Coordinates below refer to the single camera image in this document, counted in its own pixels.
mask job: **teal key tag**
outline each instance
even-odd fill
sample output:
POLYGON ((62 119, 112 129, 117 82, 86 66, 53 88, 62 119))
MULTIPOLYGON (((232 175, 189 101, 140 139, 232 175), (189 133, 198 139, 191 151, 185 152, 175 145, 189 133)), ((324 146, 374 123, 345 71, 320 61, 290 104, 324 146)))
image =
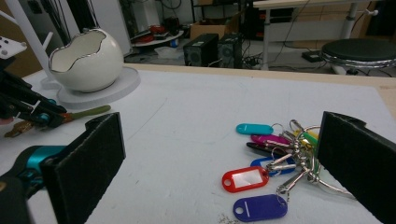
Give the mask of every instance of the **teal key tag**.
POLYGON ((233 214, 243 222, 279 218, 287 213, 288 204, 275 194, 239 199, 233 205, 233 214))
POLYGON ((268 135, 274 132, 273 127, 266 124, 241 123, 236 126, 236 131, 241 134, 268 135))

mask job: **pink key tag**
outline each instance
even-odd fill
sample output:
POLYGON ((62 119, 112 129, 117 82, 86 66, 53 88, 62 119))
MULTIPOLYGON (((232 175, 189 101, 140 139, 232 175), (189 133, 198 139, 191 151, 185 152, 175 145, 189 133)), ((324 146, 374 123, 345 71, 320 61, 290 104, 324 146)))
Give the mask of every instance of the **pink key tag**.
POLYGON ((286 138, 277 136, 277 135, 273 135, 273 134, 268 134, 268 135, 253 134, 250 136, 250 138, 253 142, 260 143, 260 144, 263 144, 267 140, 278 142, 281 144, 290 144, 290 142, 286 138))
POLYGON ((229 171, 221 179, 222 186, 231 193, 263 187, 268 183, 268 171, 260 166, 251 166, 229 171))
POLYGON ((288 204, 275 194, 239 199, 233 205, 233 214, 243 222, 279 218, 287 213, 288 204))

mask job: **electronic equipment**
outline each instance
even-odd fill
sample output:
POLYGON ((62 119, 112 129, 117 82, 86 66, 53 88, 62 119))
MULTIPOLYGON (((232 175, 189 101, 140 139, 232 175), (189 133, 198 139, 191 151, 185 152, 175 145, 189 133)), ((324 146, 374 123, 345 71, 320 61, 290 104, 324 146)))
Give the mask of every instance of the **electronic equipment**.
POLYGON ((323 59, 320 57, 320 50, 303 52, 301 56, 311 63, 319 63, 323 61, 323 59))
POLYGON ((242 35, 229 34, 218 43, 219 67, 242 68, 242 35))
POLYGON ((183 47, 187 66, 216 67, 218 65, 218 34, 202 34, 183 47))

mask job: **green key tag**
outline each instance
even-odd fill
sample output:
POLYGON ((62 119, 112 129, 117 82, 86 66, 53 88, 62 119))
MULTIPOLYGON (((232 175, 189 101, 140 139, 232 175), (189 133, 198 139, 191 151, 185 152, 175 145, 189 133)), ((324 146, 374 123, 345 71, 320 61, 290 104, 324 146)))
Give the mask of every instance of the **green key tag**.
POLYGON ((241 123, 236 126, 236 131, 241 134, 268 135, 274 132, 274 128, 266 124, 241 123))

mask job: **black stool seat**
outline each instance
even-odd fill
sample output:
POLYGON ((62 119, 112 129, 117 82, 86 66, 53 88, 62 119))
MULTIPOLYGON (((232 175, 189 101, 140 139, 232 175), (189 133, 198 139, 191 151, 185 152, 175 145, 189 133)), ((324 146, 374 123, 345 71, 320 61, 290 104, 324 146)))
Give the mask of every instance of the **black stool seat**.
POLYGON ((396 66, 396 45, 376 39, 340 39, 324 45, 321 57, 348 67, 396 66))

